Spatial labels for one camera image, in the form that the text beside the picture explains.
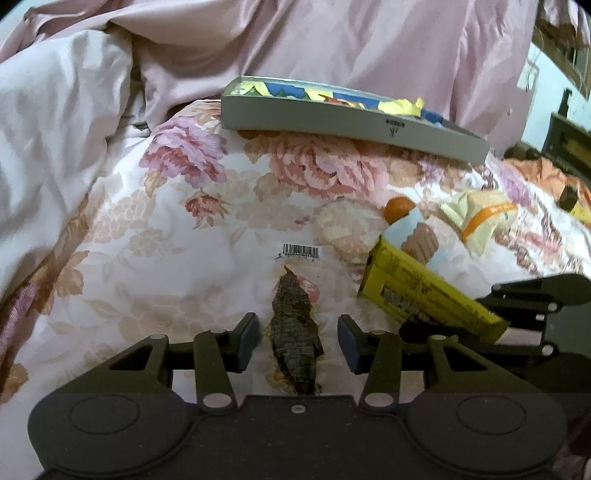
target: bed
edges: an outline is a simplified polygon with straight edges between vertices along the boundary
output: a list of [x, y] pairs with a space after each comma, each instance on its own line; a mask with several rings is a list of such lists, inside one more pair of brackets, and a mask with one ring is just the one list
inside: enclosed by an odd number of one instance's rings
[[[468, 296], [484, 296], [495, 283], [591, 275], [587, 228], [492, 155], [473, 168], [347, 138], [224, 130], [220, 102], [207, 99], [211, 95], [181, 102], [184, 94], [169, 83], [167, 100], [154, 100], [150, 73], [140, 76], [134, 58], [137, 42], [112, 25], [80, 29], [1, 65], [0, 77], [18, 76], [32, 87], [15, 100], [20, 103], [0, 108], [35, 118], [2, 139], [12, 147], [2, 162], [5, 184], [12, 186], [6, 190], [11, 201], [0, 203], [11, 207], [2, 226], [13, 233], [2, 237], [12, 242], [2, 248], [19, 258], [2, 265], [2, 480], [41, 472], [26, 425], [44, 395], [153, 333], [184, 342], [213, 327], [231, 330], [246, 312], [256, 312], [266, 326], [286, 266], [308, 292], [319, 324], [322, 393], [358, 396], [364, 377], [351, 374], [340, 354], [336, 319], [347, 313], [365, 329], [397, 329], [357, 297], [359, 255], [383, 231], [380, 208], [394, 196], [418, 204], [449, 259], [440, 275]], [[37, 69], [26, 65], [51, 52], [61, 53], [41, 65], [56, 69], [49, 92], [55, 101], [45, 108], [40, 102], [48, 92], [35, 97]], [[184, 106], [169, 114], [171, 98]], [[60, 136], [56, 124], [73, 127]], [[39, 158], [46, 165], [41, 169]], [[439, 209], [468, 189], [501, 190], [519, 206], [513, 227], [491, 239], [481, 257], [470, 255]], [[328, 208], [343, 197], [357, 207]], [[27, 215], [27, 199], [38, 207], [34, 215]], [[323, 226], [319, 212], [324, 220], [332, 215]], [[324, 240], [323, 228], [332, 242]], [[319, 257], [283, 258], [284, 244], [317, 247]], [[538, 333], [511, 329], [501, 339], [539, 341]], [[239, 399], [285, 394], [273, 365], [264, 336], [246, 372], [230, 376]], [[190, 372], [179, 371], [173, 388], [191, 401], [192, 382]], [[423, 387], [420, 372], [402, 382], [403, 401]]]

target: screw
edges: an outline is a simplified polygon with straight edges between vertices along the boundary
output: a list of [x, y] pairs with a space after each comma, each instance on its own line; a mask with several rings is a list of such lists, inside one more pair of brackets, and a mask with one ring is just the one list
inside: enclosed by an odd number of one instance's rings
[[203, 405], [209, 408], [226, 408], [232, 403], [232, 397], [225, 393], [210, 393], [203, 397]]
[[394, 397], [389, 393], [370, 393], [365, 397], [365, 403], [372, 408], [385, 408], [394, 403]]
[[292, 413], [304, 413], [306, 411], [306, 407], [303, 405], [293, 405], [291, 407]]

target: gray box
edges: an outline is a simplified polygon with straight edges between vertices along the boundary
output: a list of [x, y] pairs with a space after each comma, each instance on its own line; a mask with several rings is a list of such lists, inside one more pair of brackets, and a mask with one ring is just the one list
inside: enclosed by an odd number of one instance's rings
[[230, 82], [222, 94], [222, 126], [226, 129], [335, 135], [412, 148], [472, 164], [484, 164], [489, 152], [489, 145], [484, 139], [447, 120], [442, 122], [442, 126], [436, 126], [422, 118], [387, 115], [374, 109], [294, 97], [235, 93], [236, 88], [244, 81], [308, 87], [378, 101], [391, 100], [321, 83], [238, 77]]

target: barcode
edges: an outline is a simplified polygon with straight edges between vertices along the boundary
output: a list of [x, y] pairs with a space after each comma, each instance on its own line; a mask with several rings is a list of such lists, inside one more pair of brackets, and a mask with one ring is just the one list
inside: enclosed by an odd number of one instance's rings
[[318, 247], [306, 245], [283, 244], [283, 254], [287, 257], [320, 258]]

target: yellow wrapper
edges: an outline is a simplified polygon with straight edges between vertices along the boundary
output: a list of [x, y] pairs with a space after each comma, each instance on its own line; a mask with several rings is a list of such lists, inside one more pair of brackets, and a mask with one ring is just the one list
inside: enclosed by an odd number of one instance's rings
[[591, 223], [591, 212], [579, 202], [575, 204], [570, 214], [583, 223]]
[[387, 113], [388, 115], [413, 115], [421, 116], [421, 111], [425, 106], [422, 98], [417, 99], [416, 103], [411, 103], [406, 98], [400, 100], [389, 100], [387, 102], [380, 102], [378, 110]]
[[498, 228], [509, 229], [519, 212], [507, 195], [494, 190], [461, 192], [440, 205], [441, 211], [459, 228], [460, 238], [478, 256]]
[[263, 97], [271, 97], [265, 82], [241, 82], [232, 92], [233, 95], [245, 95], [254, 89]]
[[359, 294], [399, 323], [426, 315], [443, 325], [465, 328], [482, 342], [496, 342], [509, 326], [383, 237], [369, 254]]

